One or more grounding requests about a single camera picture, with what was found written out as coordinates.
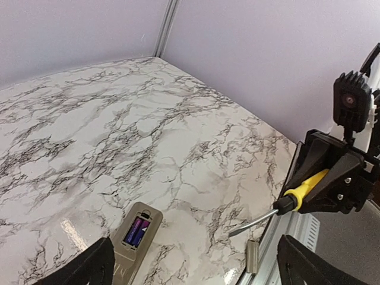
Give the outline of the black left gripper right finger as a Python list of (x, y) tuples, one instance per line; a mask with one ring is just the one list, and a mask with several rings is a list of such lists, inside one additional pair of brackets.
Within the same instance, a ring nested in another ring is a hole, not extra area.
[(282, 235), (277, 246), (281, 283), (285, 285), (367, 285), (332, 266), (290, 235)]

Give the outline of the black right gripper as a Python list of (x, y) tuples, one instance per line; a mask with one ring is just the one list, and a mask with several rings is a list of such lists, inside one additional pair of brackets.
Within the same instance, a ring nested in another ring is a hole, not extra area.
[(316, 129), (306, 133), (284, 190), (295, 189), (322, 170), (324, 178), (304, 198), (299, 213), (359, 212), (379, 179), (379, 159)]

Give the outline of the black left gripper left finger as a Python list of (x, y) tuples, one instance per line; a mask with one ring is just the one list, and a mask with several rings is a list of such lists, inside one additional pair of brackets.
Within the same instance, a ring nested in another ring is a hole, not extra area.
[(114, 265), (113, 243), (109, 237), (102, 237), (65, 266), (37, 281), (36, 284), (111, 285)]

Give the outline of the white remote control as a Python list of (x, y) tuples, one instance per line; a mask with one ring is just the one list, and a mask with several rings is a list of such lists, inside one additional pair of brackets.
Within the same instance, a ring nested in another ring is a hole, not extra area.
[(111, 236), (115, 264), (113, 284), (132, 284), (163, 220), (163, 213), (136, 202)]

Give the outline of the grey battery compartment cover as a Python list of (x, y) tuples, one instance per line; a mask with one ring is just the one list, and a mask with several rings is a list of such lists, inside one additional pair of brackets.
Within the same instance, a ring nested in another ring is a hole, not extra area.
[(246, 246), (246, 272), (256, 274), (259, 263), (259, 243), (249, 240)]

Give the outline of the yellow handled screwdriver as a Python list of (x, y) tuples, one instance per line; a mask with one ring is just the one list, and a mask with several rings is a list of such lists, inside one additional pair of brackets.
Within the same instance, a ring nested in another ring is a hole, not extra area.
[(228, 234), (228, 237), (234, 237), (240, 233), (250, 229), (251, 227), (259, 224), (260, 222), (271, 218), (272, 216), (282, 216), (291, 211), (298, 211), (303, 203), (304, 198), (317, 186), (317, 184), (326, 176), (329, 172), (328, 169), (324, 169), (317, 174), (311, 176), (307, 180), (304, 180), (295, 189), (287, 190), (284, 195), (279, 198), (274, 204), (273, 208), (264, 215), (259, 216), (254, 221), (238, 227)]

